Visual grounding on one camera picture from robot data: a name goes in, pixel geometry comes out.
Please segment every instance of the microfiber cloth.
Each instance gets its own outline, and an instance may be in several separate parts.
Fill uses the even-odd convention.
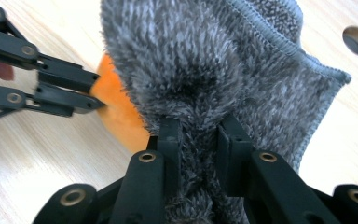
[[[181,124],[182,185],[167,223],[246,223],[214,167],[216,125],[233,114],[256,149],[298,171],[305,148],[351,76],[300,46],[293,0],[103,0],[103,37],[146,129]]]

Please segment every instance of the finger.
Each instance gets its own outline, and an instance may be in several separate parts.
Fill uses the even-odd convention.
[[[0,78],[3,80],[13,80],[13,67],[5,63],[0,63]]]

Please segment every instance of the orange object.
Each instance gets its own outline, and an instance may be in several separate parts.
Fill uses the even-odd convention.
[[[112,60],[105,54],[97,71],[100,77],[90,94],[106,104],[98,110],[106,129],[130,152],[145,150],[149,133],[114,69]]]

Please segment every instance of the table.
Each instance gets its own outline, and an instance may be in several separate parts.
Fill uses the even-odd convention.
[[[299,0],[301,44],[324,64],[352,75],[312,137],[300,168],[311,186],[358,184],[358,56],[342,40],[358,26],[358,0]],[[12,23],[47,55],[96,71],[103,56],[99,1],[0,0]],[[33,92],[35,71],[15,69],[0,85]],[[48,198],[72,183],[101,189],[122,177],[131,154],[95,112],[60,118],[23,111],[0,119],[0,223],[30,223]]]

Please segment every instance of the fuzzy gray fabric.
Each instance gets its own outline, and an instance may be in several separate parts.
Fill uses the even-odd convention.
[[[298,170],[304,150],[351,77],[299,46],[293,0],[103,0],[103,36],[125,91],[151,134],[179,119],[183,185],[167,223],[246,223],[214,169],[216,124],[228,113],[257,149]]]

